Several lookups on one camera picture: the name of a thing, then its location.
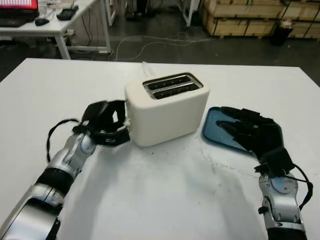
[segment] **robotic arm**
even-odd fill
[[[259,186],[263,195],[258,212],[264,216],[269,240],[307,240],[301,209],[310,200],[313,185],[284,148],[280,126],[271,118],[251,110],[221,107],[221,111],[237,121],[217,121],[216,124],[246,150],[254,152],[260,163],[254,168],[261,174]],[[295,167],[305,180],[296,179],[290,173]],[[297,181],[308,186],[308,193],[300,206],[296,199]]]
[[[113,120],[115,112],[117,122]],[[117,146],[130,140],[124,121],[124,101],[89,105],[64,148],[51,161],[48,157],[50,162],[44,172],[3,223],[0,239],[55,240],[64,198],[96,145]]]
[[[301,209],[312,195],[312,183],[303,171],[292,163],[283,145],[282,132],[272,119],[246,109],[222,107],[221,111],[239,121],[218,121],[217,124],[231,134],[248,151],[253,151],[260,165],[263,214],[269,240],[307,240]],[[114,122],[113,114],[118,121]],[[81,123],[73,128],[62,150],[18,202],[0,228],[0,240],[55,240],[60,227],[59,214],[64,198],[87,158],[97,145],[118,146],[130,140],[125,122],[125,102],[101,101],[87,107]],[[294,167],[301,170],[305,180],[294,178]],[[308,185],[309,192],[298,206],[298,182]]]

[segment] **toaster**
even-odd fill
[[[190,73],[180,73],[125,86],[132,140],[151,146],[197,130],[210,88]]]

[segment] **floor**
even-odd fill
[[[117,17],[109,34],[112,55],[74,53],[71,57],[95,61],[293,66],[302,68],[320,86],[320,43],[315,40],[288,39],[279,47],[271,45],[267,38],[212,38],[200,25],[186,28],[181,13],[168,6],[142,21]],[[43,41],[39,45],[39,48],[22,43],[0,47],[0,81],[25,58],[60,58],[52,44]]]

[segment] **keyboard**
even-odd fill
[[[0,18],[1,28],[18,28],[26,24],[28,21],[22,18]]]

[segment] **red screen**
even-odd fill
[[[37,0],[0,0],[0,9],[37,9]]]

